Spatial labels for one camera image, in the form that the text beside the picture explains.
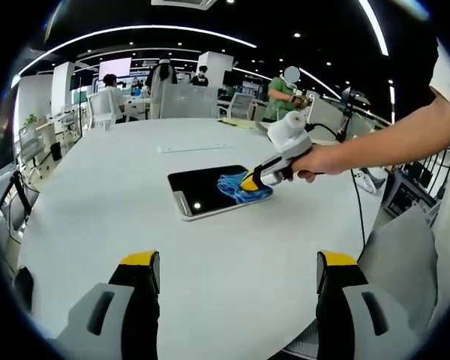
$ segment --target round table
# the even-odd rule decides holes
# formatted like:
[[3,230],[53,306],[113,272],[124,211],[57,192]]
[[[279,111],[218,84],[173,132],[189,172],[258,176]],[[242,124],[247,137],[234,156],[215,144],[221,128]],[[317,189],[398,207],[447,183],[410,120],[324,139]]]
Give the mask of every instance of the round table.
[[[186,170],[252,168],[274,153],[263,135],[213,119],[86,133],[44,184],[23,236],[34,317],[56,336],[122,258],[154,249],[160,360],[274,355],[315,317],[317,251],[362,251],[350,173],[283,183],[264,202],[192,222],[180,219],[167,181]],[[369,234],[382,194],[360,194]]]

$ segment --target blue rag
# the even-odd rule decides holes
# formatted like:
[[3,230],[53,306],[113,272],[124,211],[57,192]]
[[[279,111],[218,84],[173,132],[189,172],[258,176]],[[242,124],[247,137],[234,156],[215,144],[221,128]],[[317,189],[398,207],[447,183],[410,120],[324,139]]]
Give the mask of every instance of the blue rag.
[[218,178],[217,187],[223,194],[235,199],[237,204],[246,204],[252,201],[257,201],[268,197],[272,194],[271,187],[264,187],[263,189],[255,191],[245,191],[240,188],[243,178],[247,172],[237,175],[221,175]]

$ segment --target green shirt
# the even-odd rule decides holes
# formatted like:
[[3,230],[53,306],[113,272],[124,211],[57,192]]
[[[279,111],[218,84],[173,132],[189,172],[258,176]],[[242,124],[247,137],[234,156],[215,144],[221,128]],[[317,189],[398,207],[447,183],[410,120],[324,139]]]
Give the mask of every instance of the green shirt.
[[[268,85],[268,90],[274,89],[284,94],[293,95],[293,89],[287,87],[287,84],[281,77],[274,77]],[[270,97],[268,106],[265,110],[264,118],[271,120],[281,120],[288,112],[295,110],[295,104],[285,100],[278,100]]]

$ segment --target forearm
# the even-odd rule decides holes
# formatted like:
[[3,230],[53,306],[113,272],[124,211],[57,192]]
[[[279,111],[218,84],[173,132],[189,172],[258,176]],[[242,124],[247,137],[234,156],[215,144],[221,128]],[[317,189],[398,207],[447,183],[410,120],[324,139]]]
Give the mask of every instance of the forearm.
[[278,100],[284,100],[284,101],[291,101],[292,97],[293,97],[290,94],[285,94],[284,92],[275,90],[274,88],[271,88],[268,90],[268,96],[278,99]]
[[343,169],[417,161],[450,145],[450,104],[441,95],[397,124],[337,147]]

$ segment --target black ceiling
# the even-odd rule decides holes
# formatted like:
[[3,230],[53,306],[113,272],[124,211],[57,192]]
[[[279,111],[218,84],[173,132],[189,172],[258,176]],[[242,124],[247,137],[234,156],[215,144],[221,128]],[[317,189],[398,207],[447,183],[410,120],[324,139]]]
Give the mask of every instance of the black ceiling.
[[[144,24],[205,29],[247,41],[257,48],[189,31],[116,31],[72,43],[55,53],[60,59],[41,61],[25,74],[49,70],[53,62],[76,61],[110,47],[182,47],[202,53],[225,49],[238,61],[238,68],[258,70],[267,77],[278,75],[286,66],[300,66],[339,93],[349,80],[355,89],[367,95],[372,111],[385,119],[390,119],[388,79],[393,79],[397,93],[395,108],[400,118],[431,99],[428,82],[437,57],[437,43],[428,25],[414,20],[393,2],[369,2],[382,26],[389,57],[381,54],[358,0],[235,0],[235,4],[218,0],[207,11],[151,6],[150,0],[68,0],[62,3],[47,41],[44,43],[43,30],[43,34],[31,42],[33,49],[49,50],[90,32]],[[301,37],[293,37],[295,32]],[[140,58],[158,57],[162,52],[135,51]],[[199,55],[172,53],[172,57],[183,59],[197,59]],[[104,59],[123,55],[104,56]],[[95,65],[99,58],[85,62]],[[312,86],[330,95],[312,79],[301,77],[301,87],[311,89]]]

